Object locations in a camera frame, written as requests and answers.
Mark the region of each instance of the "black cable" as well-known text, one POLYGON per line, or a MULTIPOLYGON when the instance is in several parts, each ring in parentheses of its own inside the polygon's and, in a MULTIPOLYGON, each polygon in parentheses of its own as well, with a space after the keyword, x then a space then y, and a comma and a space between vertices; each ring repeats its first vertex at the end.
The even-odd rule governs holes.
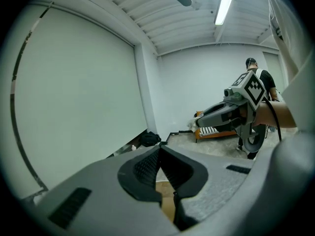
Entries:
POLYGON ((270 108, 270 110, 272 112, 272 115, 275 118, 275 121, 276 121, 276 124, 277 124, 277 129, 278 129, 279 140, 281 141, 282 140, 282 138, 281 138, 281 130, 280 130, 280 125, 279 125, 279 121, 278 121, 278 117, 277 117, 276 111, 274 110, 274 108, 271 105, 271 103, 269 102, 269 100, 266 99, 266 97, 263 98, 263 101, 266 102, 266 104, 268 105, 268 107, 270 108))

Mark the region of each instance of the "black and white striped cloth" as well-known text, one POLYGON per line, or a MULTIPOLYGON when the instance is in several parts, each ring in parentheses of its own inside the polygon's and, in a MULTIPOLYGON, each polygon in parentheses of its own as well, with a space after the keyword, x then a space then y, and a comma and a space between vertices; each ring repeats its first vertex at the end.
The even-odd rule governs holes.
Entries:
POLYGON ((203 136, 208 136, 208 135, 212 135, 216 133, 219 133, 219 131, 217 131, 215 128, 212 128, 212 127, 200 128, 199 136, 203 137, 203 136))

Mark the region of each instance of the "fluorescent light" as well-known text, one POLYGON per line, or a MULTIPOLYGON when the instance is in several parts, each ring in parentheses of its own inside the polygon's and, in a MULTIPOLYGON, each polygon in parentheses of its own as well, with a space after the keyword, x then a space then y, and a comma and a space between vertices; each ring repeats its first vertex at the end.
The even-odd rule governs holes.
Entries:
POLYGON ((215 24, 217 26, 223 25, 228 9, 231 5, 231 2, 232 0, 221 0, 219 11, 215 19, 215 24))

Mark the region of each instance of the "black and white pattern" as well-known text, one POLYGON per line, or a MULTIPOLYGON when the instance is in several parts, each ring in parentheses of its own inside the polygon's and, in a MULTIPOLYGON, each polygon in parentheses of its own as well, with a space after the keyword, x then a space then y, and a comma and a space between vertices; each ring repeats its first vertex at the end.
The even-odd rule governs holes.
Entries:
POLYGON ((212 135, 212 134, 216 134, 219 133, 219 131, 217 131, 215 128, 212 127, 205 127, 205 128, 200 128, 200 132, 199 132, 199 136, 208 136, 208 135, 212 135))
POLYGON ((238 79, 233 83, 232 87, 238 86, 245 79, 247 75, 248 75, 248 72, 241 74, 241 76, 238 77, 238 79))
POLYGON ((253 74, 250 80, 247 82, 246 86, 244 87, 245 91, 250 96, 251 100, 255 105, 257 105, 261 98, 264 96, 266 90, 261 85, 259 79, 253 74))

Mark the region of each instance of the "black cap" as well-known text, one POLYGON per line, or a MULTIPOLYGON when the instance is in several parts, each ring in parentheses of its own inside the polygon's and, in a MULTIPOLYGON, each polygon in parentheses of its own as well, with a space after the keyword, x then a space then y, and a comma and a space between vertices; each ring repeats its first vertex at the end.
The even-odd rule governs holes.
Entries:
POLYGON ((245 64, 246 64, 246 67, 248 67, 249 66, 249 64, 250 64, 250 62, 257 62, 254 58, 248 58, 247 60, 246 60, 246 62, 245 62, 245 64))

